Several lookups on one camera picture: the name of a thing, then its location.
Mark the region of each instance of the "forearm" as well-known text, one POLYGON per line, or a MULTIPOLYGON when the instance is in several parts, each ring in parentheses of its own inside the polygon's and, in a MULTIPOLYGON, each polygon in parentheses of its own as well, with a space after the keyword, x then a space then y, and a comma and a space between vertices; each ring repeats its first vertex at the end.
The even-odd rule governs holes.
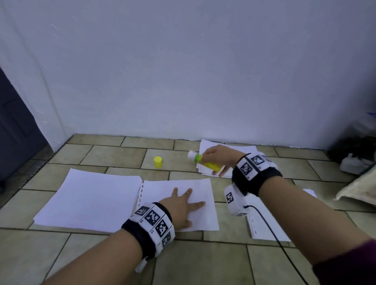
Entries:
POLYGON ((348 219, 282 177, 266 180, 259 197, 312 265, 370 239, 348 219))
POLYGON ((120 229, 63 267, 44 284, 122 284, 141 258, 138 241, 120 229))

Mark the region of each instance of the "white paper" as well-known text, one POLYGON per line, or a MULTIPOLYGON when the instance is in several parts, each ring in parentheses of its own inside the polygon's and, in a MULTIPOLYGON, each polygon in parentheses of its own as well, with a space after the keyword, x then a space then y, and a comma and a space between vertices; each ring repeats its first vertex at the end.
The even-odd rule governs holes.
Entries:
POLYGON ((193 191, 188 203, 206 202, 205 206, 188 214, 187 219, 192 221, 193 226, 188 229, 183 229, 181 232, 219 230, 210 179, 144 181, 137 201, 137 208, 144 203, 158 202, 164 198, 170 197, 175 187, 178 188, 177 194, 179 196, 184 194, 189 188, 192 188, 193 191))
POLYGON ((34 217, 43 226, 116 232, 130 217, 142 179, 71 169, 34 217))
MULTIPOLYGON (((308 194, 311 194, 312 196, 316 197, 315 192, 313 190, 303 190, 306 191, 308 194)), ((248 205, 252 205, 260 211, 260 213, 265 218, 266 222, 269 224, 269 226, 271 227, 279 241, 291 241, 259 197, 253 194, 248 194, 246 196, 246 199, 248 205)), ((260 214, 252 207, 248 209, 249 213, 247 215, 247 221, 249 229, 251 231, 252 238, 257 240, 275 241, 276 239, 274 238, 268 226, 265 224, 260 214)))
MULTIPOLYGON (((203 154, 208 148, 210 147, 213 147, 213 146, 216 146, 216 145, 219 145, 220 143, 216 143, 216 142, 212 142, 212 141, 207 141, 207 140, 201 140, 201 143, 200 143, 200 151, 199 153, 200 154, 203 154)), ((244 152, 244 153, 251 153, 251 152, 256 152, 257 151, 257 148, 255 146, 231 146, 231 145, 228 145, 228 144, 220 144, 222 146, 226 146, 226 147, 229 147, 231 149, 236 149, 236 150, 239 150, 240 152, 244 152)), ((197 164, 196 166, 199 170, 199 173, 202 173, 203 175, 207 175, 207 176, 212 176, 212 177, 218 177, 219 176, 219 173, 217 173, 216 175, 212 175, 212 172, 213 170, 211 170, 210 168, 207 168, 201 164, 197 164)), ((230 168, 223 176, 224 178, 231 178, 232 177, 232 168, 230 168)))

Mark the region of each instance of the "black cable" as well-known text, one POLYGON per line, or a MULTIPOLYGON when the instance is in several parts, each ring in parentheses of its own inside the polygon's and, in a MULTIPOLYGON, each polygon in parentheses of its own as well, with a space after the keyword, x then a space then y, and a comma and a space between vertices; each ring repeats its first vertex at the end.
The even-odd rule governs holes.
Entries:
POLYGON ((261 218, 264 220, 265 224, 268 226, 269 230, 271 231, 271 233, 273 234, 274 238, 276 239, 276 241, 278 242, 279 246, 282 248, 284 254, 286 255, 287 259, 290 261, 291 265, 294 267, 294 269, 296 270, 296 272, 299 274, 300 278, 303 280, 303 282, 308 285, 307 281, 304 279, 303 275, 299 272, 299 270, 296 268, 295 264, 292 262, 292 260, 290 259, 290 257, 288 256, 288 254, 286 253, 285 249, 283 248, 283 246, 281 245, 281 243, 279 242, 279 240, 277 239, 276 235, 274 234, 273 230, 271 229, 271 227, 269 226, 268 222, 265 220, 265 218, 261 215, 260 211, 255 207, 255 206, 251 206, 251 205, 247 205, 247 206, 244 206, 244 208, 249 208, 249 207, 252 207, 254 209, 256 209, 256 211, 260 214, 261 218))

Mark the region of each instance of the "maroon sleeve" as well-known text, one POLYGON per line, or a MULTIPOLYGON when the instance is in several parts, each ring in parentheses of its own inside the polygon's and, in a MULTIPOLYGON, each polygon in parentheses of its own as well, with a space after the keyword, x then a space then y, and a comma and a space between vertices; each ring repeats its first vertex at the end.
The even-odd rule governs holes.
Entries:
POLYGON ((376 284, 376 240, 313 267, 321 285, 376 284))

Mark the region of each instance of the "hand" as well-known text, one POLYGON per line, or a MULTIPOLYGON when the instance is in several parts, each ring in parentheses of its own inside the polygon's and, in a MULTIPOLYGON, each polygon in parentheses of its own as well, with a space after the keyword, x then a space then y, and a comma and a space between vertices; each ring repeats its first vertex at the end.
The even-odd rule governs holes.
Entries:
POLYGON ((192 194, 192 188, 189 188, 180 197, 177 195, 177 188, 172 191, 171 197, 160 200, 159 202, 166 207, 170 212, 172 218, 172 224, 175 230, 185 229, 191 227, 193 224, 187 220, 189 212, 196 211, 205 206, 205 202, 188 203, 188 199, 192 194))
POLYGON ((230 167, 234 168, 239 159, 245 155, 245 153, 239 150, 231 149, 229 147, 222 146, 220 144, 207 149, 202 154, 201 162, 202 164, 207 162, 214 162, 219 165, 224 165, 223 170, 219 174, 222 177, 230 167))

